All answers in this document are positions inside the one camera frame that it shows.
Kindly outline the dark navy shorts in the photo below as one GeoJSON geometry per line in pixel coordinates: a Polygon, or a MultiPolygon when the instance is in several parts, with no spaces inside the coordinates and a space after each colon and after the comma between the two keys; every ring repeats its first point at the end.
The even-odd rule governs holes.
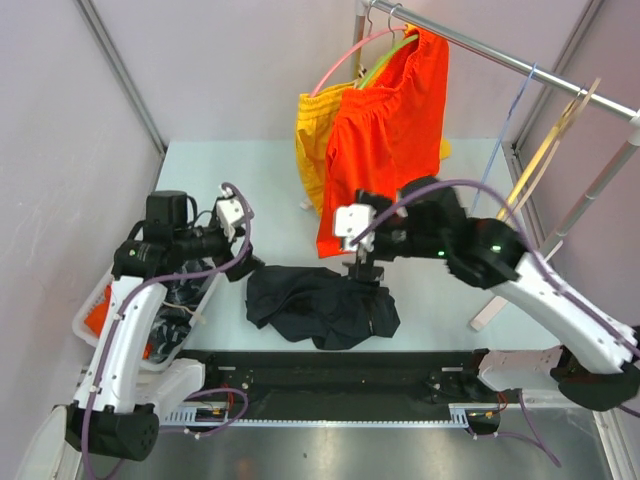
{"type": "Polygon", "coordinates": [[[311,340],[324,351],[391,338],[400,326],[388,288],[324,267],[262,267],[248,278],[245,305],[257,328],[270,326],[293,343],[311,340]]]}

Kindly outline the blue wire hanger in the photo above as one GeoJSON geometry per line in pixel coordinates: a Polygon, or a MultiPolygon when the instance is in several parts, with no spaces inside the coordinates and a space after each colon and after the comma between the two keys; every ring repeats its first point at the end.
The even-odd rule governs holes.
{"type": "Polygon", "coordinates": [[[507,131],[509,129],[509,126],[510,126],[511,119],[513,117],[514,111],[517,109],[517,106],[518,106],[522,96],[524,95],[524,93],[525,93],[525,91],[526,91],[526,89],[528,87],[529,82],[533,78],[536,69],[537,69],[537,63],[534,62],[532,64],[532,66],[531,66],[531,70],[528,73],[526,79],[521,83],[519,89],[517,90],[515,96],[512,99],[512,102],[511,102],[511,104],[509,106],[509,109],[507,111],[505,120],[504,120],[504,122],[502,124],[502,127],[501,127],[501,130],[499,132],[499,135],[496,138],[496,141],[495,141],[494,146],[492,148],[491,154],[490,154],[489,159],[488,159],[488,161],[486,163],[486,166],[484,168],[484,171],[483,171],[483,174],[482,174],[482,177],[481,177],[481,180],[480,180],[480,183],[482,185],[485,185],[487,183],[487,180],[488,180],[488,178],[490,176],[490,173],[491,173],[493,164],[495,162],[495,159],[497,157],[497,154],[498,154],[498,152],[499,152],[499,150],[500,150],[500,148],[502,146],[502,142],[504,140],[504,137],[505,137],[505,135],[506,135],[506,133],[507,133],[507,131]]]}

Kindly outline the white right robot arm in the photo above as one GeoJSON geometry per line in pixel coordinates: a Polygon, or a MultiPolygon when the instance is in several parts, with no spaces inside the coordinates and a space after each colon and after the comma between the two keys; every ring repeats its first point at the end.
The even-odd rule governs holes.
{"type": "Polygon", "coordinates": [[[478,352],[475,367],[461,376],[462,391],[473,401],[505,390],[541,390],[592,411],[625,409],[639,396],[638,328],[607,315],[564,281],[518,219],[468,215],[459,186],[506,203],[493,188],[468,179],[423,177],[395,200],[358,191],[333,219],[342,250],[356,255],[351,276],[379,280],[377,261],[440,259],[453,277],[515,305],[558,340],[547,350],[478,352]]]}

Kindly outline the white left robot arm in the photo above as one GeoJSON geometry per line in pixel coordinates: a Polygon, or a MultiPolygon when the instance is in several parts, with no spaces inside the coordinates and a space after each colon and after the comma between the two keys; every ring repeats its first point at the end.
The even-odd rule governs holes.
{"type": "Polygon", "coordinates": [[[221,192],[206,227],[188,222],[186,193],[151,193],[145,219],[116,251],[105,322],[66,408],[65,439],[83,457],[144,460],[167,415],[193,394],[207,400],[219,392],[220,374],[194,359],[172,361],[146,392],[138,390],[137,378],[171,283],[219,275],[236,282],[260,264],[252,251],[247,200],[230,183],[221,192]]]}

